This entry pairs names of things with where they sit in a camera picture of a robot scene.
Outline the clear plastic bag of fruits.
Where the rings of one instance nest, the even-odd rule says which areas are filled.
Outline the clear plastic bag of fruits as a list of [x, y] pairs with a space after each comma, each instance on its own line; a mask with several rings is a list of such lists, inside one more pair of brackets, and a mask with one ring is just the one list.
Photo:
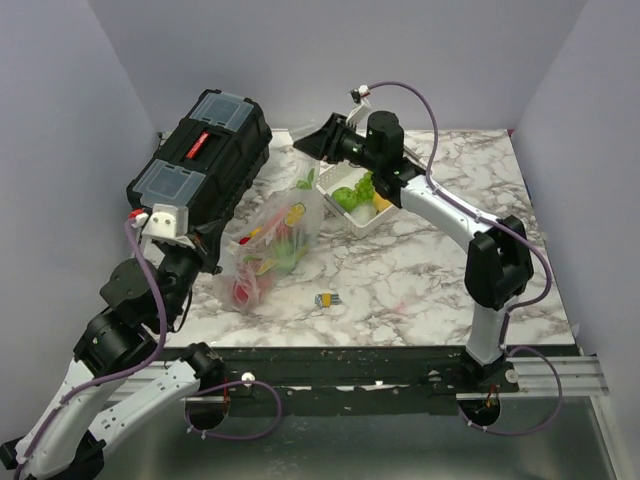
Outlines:
[[235, 310], [258, 306], [314, 245], [324, 216], [319, 164], [304, 158], [286, 187], [273, 192], [243, 229], [222, 237], [222, 273], [214, 292]]

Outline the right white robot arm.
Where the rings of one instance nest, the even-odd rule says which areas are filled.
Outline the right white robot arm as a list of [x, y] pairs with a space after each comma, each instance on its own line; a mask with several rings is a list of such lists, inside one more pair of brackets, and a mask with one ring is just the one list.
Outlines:
[[504, 357], [506, 314], [533, 276], [524, 225], [515, 216], [500, 219], [475, 209], [436, 184], [405, 146], [404, 137], [391, 112], [371, 114], [363, 135], [345, 116], [334, 113], [293, 146], [314, 160], [349, 162], [371, 172], [381, 197], [427, 220], [462, 249], [464, 285], [474, 311], [460, 379], [467, 389], [480, 392], [496, 380], [494, 366]]

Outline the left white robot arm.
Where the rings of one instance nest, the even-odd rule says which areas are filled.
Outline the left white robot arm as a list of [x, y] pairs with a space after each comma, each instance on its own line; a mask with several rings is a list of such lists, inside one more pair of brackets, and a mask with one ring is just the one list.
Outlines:
[[194, 235], [193, 245], [161, 241], [158, 267], [124, 228], [133, 256], [112, 271], [100, 295], [106, 308], [88, 323], [62, 384], [34, 427], [1, 446], [1, 462], [17, 479], [92, 479], [109, 450], [166, 404], [214, 393], [224, 363], [206, 343], [191, 344], [159, 378], [118, 404], [107, 401], [125, 381], [154, 363], [183, 312], [196, 277], [220, 271], [220, 240]]

